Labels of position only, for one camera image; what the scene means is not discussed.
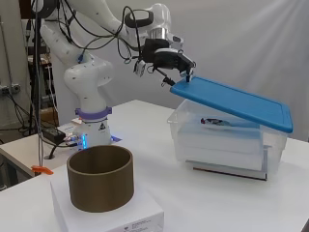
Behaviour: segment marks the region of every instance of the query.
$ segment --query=white backdrop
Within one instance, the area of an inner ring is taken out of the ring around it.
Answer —
[[[110,0],[121,17],[125,5],[148,8],[154,0]],[[184,52],[197,63],[196,73],[288,104],[295,123],[294,138],[309,132],[309,0],[161,0],[172,15],[172,33],[184,38]],[[92,21],[85,25],[104,32]],[[76,26],[82,43],[91,39]],[[141,100],[176,108],[181,98],[160,87],[160,76],[132,73],[116,44],[95,51],[115,65],[116,77],[101,91],[109,105]],[[75,117],[76,99],[63,80],[63,66],[53,59],[61,123]],[[174,79],[178,72],[169,74]]]

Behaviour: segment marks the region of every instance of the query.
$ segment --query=blue lid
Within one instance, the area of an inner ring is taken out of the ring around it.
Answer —
[[[195,76],[189,83],[175,84],[171,93],[278,131],[293,132],[287,105],[228,85]]]

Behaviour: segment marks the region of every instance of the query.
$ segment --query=brown cardboard tube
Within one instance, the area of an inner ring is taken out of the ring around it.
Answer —
[[[134,194],[133,156],[126,148],[92,147],[70,157],[67,167],[70,200],[79,210],[116,210]]]

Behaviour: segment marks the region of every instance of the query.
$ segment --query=clear plastic container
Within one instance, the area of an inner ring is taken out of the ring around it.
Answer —
[[[168,123],[180,161],[275,173],[287,134],[185,100]]]

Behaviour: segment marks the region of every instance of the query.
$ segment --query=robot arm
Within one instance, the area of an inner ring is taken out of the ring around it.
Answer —
[[[41,28],[42,37],[66,66],[66,85],[79,99],[80,108],[76,112],[82,124],[73,132],[78,138],[79,149],[111,142],[107,124],[111,108],[107,107],[98,87],[113,78],[114,69],[111,63],[92,55],[86,47],[73,40],[69,21],[77,21],[74,11],[86,15],[108,31],[111,40],[122,39],[129,48],[138,51],[138,56],[133,57],[137,58],[136,74],[141,76],[149,64],[154,71],[165,76],[162,84],[174,85],[175,82],[161,69],[177,69],[187,82],[190,81],[195,64],[183,54],[183,39],[171,34],[171,16],[165,5],[154,4],[148,9],[135,11],[125,7],[120,21],[112,15],[105,0],[33,1],[40,3],[37,14],[45,19]]]
[[[159,69],[177,69],[189,82],[195,63],[183,54],[183,39],[170,32],[171,16],[165,5],[154,4],[148,9],[130,10],[122,22],[111,13],[106,0],[41,0],[41,5],[48,6],[52,12],[51,9],[55,10],[59,1],[71,11],[86,15],[109,33],[123,39],[131,49],[139,51],[134,69],[137,75],[142,76],[146,64],[150,64],[154,71],[164,75]],[[44,17],[55,19],[55,15],[45,14]]]

